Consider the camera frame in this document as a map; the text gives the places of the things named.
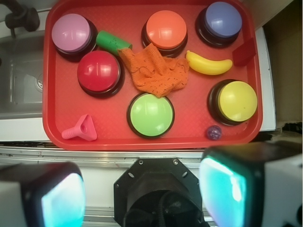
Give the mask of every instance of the red button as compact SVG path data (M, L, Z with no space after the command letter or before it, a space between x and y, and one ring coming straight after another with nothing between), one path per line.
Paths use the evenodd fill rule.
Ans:
M106 51L90 52L78 64L78 80L91 91L107 91L117 84L119 77L119 63Z
M146 23L149 40L162 49L172 49L182 43L187 28L184 19L173 11L163 10L151 15Z

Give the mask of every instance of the faucet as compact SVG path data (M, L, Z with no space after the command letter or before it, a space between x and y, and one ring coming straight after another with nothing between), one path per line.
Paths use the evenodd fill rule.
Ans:
M16 37L15 28L24 27L28 32L36 31L40 19L35 8L27 8L16 0L0 0L0 4L7 6L12 13L5 16L5 24L10 29L12 37Z

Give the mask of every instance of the yellow banana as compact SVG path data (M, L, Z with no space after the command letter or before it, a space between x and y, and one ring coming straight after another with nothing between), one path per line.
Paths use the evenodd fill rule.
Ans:
M190 68L206 75L220 75L232 67L232 60L230 59L213 61L191 51L186 52L186 60Z

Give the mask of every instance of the purple button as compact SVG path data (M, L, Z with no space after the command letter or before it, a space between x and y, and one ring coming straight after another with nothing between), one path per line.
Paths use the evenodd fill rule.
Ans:
M64 52L77 52L90 41L90 27L87 19L78 14L67 14L53 26L53 43Z
M208 30L221 38L237 34L242 27L242 18L238 10L231 4L221 1L207 8L205 21Z

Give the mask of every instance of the plastic tray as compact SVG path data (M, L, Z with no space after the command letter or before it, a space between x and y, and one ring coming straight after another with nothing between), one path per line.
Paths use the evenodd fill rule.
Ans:
M202 9L214 0L62 0L48 14L44 45L44 91L43 124L46 134L57 146L68 150L137 150L206 148L213 145L247 143L258 133L262 123L262 100L258 55L243 67L233 66L220 76L206 76L190 70L188 84L182 90L173 91L168 98L175 108L175 122L162 138L148 140L134 134L127 124L126 110L140 93L126 70L122 89L108 99L97 99L87 95L77 80L77 63L63 59L54 47L51 30L63 15L78 13L93 22L98 31L106 30L133 44L133 51L143 49L141 29L150 15L159 10L179 13L187 24L188 43L179 55L184 58L186 50L194 51L212 60L232 59L232 52L249 39L255 31L249 12L237 0L225 0L232 4L242 16L243 26L237 40L228 48L216 49L204 44L196 34L195 19ZM238 126L217 123L207 109L210 89L224 79L238 79L249 83L258 96L258 109L254 116ZM85 141L80 138L64 140L61 132L75 125L80 116L90 114L98 138ZM206 129L219 125L223 131L220 140L211 141Z

